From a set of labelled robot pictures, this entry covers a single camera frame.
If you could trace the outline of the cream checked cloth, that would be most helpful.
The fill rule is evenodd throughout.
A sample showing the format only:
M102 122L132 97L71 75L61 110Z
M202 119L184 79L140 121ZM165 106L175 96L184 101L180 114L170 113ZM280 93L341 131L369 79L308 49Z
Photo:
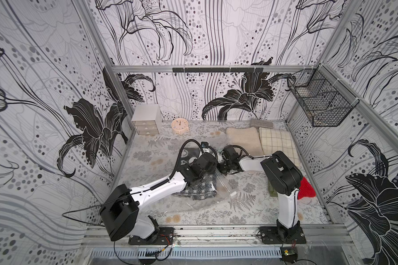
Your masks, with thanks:
M301 167L296 145L288 131L259 128L259 136L264 155L282 151L295 166Z

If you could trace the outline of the black white patterned scarf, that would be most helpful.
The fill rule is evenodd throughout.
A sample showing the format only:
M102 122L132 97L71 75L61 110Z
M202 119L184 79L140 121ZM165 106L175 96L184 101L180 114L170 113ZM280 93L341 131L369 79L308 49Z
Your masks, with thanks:
M191 163L197 159L200 151L194 148L186 148L181 155L181 165ZM206 174L203 179L192 187L186 187L179 193L172 196L178 198L190 198L193 201L203 201L205 199L214 198L217 195L217 177L214 174Z

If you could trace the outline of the red knitted cloth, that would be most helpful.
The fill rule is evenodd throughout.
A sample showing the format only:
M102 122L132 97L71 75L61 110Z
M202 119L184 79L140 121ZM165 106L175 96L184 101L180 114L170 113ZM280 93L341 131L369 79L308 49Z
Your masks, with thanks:
M314 190L313 186L309 183L306 177L301 180L299 192L298 192L298 200L303 198L314 198L316 197L316 191Z

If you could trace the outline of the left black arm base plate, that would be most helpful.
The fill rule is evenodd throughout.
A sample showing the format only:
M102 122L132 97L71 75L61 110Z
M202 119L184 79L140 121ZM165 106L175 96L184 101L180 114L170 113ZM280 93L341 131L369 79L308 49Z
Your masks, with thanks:
M172 245L174 241L174 227L160 227L154 231L146 239L140 238L139 236L130 237L128 243L132 246L167 246Z

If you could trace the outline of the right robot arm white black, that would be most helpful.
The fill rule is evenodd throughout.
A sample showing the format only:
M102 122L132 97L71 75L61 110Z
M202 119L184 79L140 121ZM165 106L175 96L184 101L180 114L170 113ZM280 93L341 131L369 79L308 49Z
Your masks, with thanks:
M249 171L264 173L277 192L277 228L287 234L293 234L300 228L297 200L303 175L282 151L276 151L270 156L254 157L241 146L227 145L222 150L222 161L218 169L223 174Z

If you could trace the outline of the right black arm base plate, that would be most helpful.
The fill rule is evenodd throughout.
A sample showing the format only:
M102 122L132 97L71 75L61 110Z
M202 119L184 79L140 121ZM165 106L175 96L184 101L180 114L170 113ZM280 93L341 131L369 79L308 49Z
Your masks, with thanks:
M301 245L307 243L304 231L300 226L295 226L287 230L284 227L261 226L258 230L258 237L266 245Z

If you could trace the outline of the clear plastic vacuum bag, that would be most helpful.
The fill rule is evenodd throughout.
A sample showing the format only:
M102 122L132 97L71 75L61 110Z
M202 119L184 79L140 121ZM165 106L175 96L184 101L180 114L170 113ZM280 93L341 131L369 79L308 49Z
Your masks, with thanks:
M199 153L189 161L182 159L188 144L195 144L199 148ZM216 174L241 172L239 161L243 158L249 159L250 155L238 145L227 145L218 152L207 142L186 140L179 150L176 164L170 174L140 186L134 193L135 202L144 208L171 195L187 197L194 201L214 198L217 193Z

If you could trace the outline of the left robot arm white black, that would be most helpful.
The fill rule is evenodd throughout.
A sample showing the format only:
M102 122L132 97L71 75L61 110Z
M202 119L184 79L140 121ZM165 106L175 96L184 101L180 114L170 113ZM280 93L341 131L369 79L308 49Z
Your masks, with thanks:
M140 239L143 244L155 244L164 236L157 221L140 215L140 211L172 194L182 192L215 173L218 160L210 153L176 168L173 174L134 188L121 184L114 189L99 210L109 239L116 242L126 236Z

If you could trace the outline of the green knitted cloth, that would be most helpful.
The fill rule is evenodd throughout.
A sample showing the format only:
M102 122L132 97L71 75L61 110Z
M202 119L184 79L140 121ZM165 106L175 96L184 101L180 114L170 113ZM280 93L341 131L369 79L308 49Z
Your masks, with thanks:
M268 183L268 192L270 194L270 197L276 198L277 197L277 191L274 189L271 183Z

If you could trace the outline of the beige fluffy scarf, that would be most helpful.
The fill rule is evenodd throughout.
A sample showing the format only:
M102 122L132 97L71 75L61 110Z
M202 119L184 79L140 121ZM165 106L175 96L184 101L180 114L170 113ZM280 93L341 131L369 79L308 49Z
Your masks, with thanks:
M256 128L227 128L228 143L243 147L252 156L263 156L264 152Z

